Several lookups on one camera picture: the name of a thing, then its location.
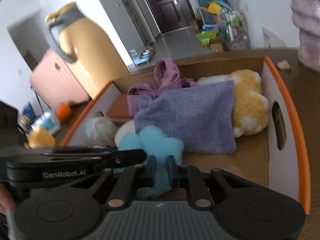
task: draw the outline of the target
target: metal screw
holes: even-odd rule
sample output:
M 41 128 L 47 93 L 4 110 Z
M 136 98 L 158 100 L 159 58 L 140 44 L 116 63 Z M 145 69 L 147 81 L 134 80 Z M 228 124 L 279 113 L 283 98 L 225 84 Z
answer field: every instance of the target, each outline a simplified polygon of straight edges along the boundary
M 209 207 L 211 205 L 211 201 L 207 199 L 198 199 L 196 201 L 196 205 L 198 207 Z
M 108 201 L 108 205 L 110 207 L 121 207 L 124 205 L 124 201 L 122 199 L 114 198 Z

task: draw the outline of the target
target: wooden table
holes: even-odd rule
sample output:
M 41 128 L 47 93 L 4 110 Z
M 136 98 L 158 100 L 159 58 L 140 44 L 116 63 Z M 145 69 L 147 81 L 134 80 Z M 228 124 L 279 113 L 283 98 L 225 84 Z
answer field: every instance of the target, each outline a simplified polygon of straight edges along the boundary
M 73 106 L 71 108 L 72 109 L 71 118 L 61 124 L 61 130 L 54 136 L 57 141 L 57 145 L 60 145 L 60 143 L 68 133 L 71 126 L 78 119 L 79 115 L 82 113 L 82 111 L 86 108 L 87 105 L 88 103 L 82 103 L 82 104 Z
M 279 71 L 297 109 L 304 137 L 307 143 L 311 172 L 311 214 L 307 217 L 299 240 L 320 239 L 320 73 L 305 68 L 297 59 L 297 49 L 252 49 L 224 53 L 212 53 L 191 58 L 176 60 L 177 64 L 190 61 L 203 61 L 213 58 L 268 56 L 276 65 L 287 60 L 292 66 L 291 71 Z M 138 71 L 143 73 L 152 70 L 152 67 Z

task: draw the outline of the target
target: pink suitcase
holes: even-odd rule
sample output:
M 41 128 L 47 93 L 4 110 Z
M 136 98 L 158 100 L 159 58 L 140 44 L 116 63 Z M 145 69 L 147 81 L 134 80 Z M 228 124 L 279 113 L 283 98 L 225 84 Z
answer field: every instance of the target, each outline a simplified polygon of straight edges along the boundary
M 75 105 L 90 99 L 67 64 L 53 49 L 46 52 L 33 70 L 30 83 L 50 108 L 61 104 Z

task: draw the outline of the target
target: plastic bag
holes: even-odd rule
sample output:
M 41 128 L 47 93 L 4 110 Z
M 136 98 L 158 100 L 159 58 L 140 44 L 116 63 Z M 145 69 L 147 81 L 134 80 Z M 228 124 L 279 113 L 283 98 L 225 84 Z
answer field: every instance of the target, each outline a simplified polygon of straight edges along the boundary
M 115 146 L 114 138 L 118 128 L 110 118 L 90 118 L 86 124 L 88 146 Z

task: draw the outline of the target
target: dark brown door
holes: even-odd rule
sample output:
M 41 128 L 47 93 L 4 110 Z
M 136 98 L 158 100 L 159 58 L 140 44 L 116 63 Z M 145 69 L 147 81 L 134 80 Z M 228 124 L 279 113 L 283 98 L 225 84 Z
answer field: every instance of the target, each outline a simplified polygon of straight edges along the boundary
M 187 0 L 148 0 L 162 33 L 189 26 L 193 18 Z

